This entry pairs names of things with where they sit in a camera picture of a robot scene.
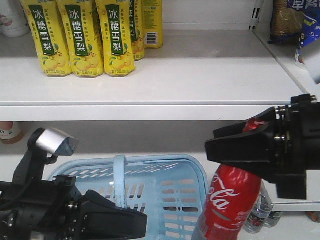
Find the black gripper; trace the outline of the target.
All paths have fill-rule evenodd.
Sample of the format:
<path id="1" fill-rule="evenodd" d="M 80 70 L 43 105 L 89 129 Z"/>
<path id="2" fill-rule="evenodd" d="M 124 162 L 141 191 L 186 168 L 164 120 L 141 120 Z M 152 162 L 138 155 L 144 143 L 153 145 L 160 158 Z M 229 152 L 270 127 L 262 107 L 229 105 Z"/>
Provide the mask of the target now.
<path id="1" fill-rule="evenodd" d="M 279 149 L 278 170 L 273 137 Z M 211 162 L 276 183 L 280 199 L 305 200 L 307 172 L 320 168 L 320 103 L 315 95 L 293 96 L 289 105 L 270 107 L 240 123 L 215 129 L 213 139 L 205 142 L 205 151 Z"/>
<path id="2" fill-rule="evenodd" d="M 53 181 L 33 179 L 25 185 L 0 183 L 0 238 L 2 240 L 73 240 L 76 212 L 86 220 L 81 240 L 144 238 L 148 217 L 122 208 L 94 190 L 81 197 L 76 177 L 58 175 Z"/>

